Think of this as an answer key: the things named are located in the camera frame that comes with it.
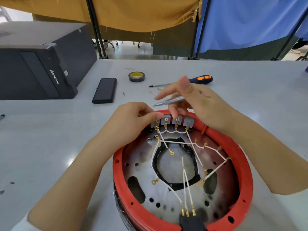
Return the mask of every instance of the roll of tape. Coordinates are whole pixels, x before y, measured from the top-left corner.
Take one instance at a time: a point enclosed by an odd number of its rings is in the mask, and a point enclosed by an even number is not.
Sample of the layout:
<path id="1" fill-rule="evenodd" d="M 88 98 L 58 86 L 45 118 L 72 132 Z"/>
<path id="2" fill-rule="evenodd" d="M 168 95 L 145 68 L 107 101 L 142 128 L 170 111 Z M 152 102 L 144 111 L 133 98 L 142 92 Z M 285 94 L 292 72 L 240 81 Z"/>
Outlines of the roll of tape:
<path id="1" fill-rule="evenodd" d="M 145 79 L 145 74 L 139 71 L 132 72 L 128 74 L 128 79 L 132 82 L 142 82 Z"/>

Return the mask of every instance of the computer tower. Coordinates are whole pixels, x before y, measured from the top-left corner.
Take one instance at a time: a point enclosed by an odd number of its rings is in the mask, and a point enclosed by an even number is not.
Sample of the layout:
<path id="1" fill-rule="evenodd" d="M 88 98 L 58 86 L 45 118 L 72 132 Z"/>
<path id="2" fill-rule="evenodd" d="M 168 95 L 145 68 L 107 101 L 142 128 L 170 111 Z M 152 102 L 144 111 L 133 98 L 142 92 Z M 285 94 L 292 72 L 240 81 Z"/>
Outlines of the computer tower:
<path id="1" fill-rule="evenodd" d="M 83 23 L 0 24 L 0 100 L 72 99 L 97 60 Z"/>

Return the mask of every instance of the hand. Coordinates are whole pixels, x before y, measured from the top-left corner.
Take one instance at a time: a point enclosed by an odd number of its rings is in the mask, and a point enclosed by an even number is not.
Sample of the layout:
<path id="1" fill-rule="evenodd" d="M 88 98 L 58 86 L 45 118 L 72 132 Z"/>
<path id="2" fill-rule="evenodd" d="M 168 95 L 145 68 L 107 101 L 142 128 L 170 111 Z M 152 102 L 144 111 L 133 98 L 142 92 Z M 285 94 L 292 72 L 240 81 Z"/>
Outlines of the hand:
<path id="1" fill-rule="evenodd" d="M 132 142 L 151 122 L 164 115 L 154 112 L 146 103 L 129 102 L 120 105 L 98 135 L 104 136 L 115 146 L 115 151 Z"/>
<path id="2" fill-rule="evenodd" d="M 186 115 L 187 109 L 192 108 L 204 124 L 221 132 L 229 127 L 234 115 L 239 113 L 208 86 L 190 83 L 186 75 L 165 87 L 155 99 L 160 100 L 170 94 L 172 98 L 180 95 L 185 97 L 183 102 L 168 106 L 173 118 L 177 118 L 178 114 Z"/>

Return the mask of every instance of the lenovo logo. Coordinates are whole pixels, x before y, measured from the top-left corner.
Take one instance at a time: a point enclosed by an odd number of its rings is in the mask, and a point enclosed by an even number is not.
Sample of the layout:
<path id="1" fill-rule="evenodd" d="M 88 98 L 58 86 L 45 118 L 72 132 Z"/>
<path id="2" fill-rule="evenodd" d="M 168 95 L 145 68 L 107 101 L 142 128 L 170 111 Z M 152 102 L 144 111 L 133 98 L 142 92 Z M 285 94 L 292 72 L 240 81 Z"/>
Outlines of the lenovo logo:
<path id="1" fill-rule="evenodd" d="M 56 76 L 55 76 L 55 74 L 54 74 L 54 71 L 53 71 L 53 70 L 50 70 L 50 72 L 52 73 L 52 75 L 53 75 L 55 81 L 57 82 L 57 84 L 59 84 L 59 81 L 57 80 L 57 78 L 56 78 Z"/>

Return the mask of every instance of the black connector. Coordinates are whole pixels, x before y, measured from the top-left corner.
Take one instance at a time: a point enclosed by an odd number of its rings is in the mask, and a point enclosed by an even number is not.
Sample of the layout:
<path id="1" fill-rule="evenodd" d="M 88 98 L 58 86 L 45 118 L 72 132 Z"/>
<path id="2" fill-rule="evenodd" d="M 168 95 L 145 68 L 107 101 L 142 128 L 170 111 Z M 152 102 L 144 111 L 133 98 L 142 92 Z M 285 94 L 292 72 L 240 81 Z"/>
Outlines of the black connector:
<path id="1" fill-rule="evenodd" d="M 198 216 L 181 216 L 182 231 L 205 231 L 204 224 Z"/>

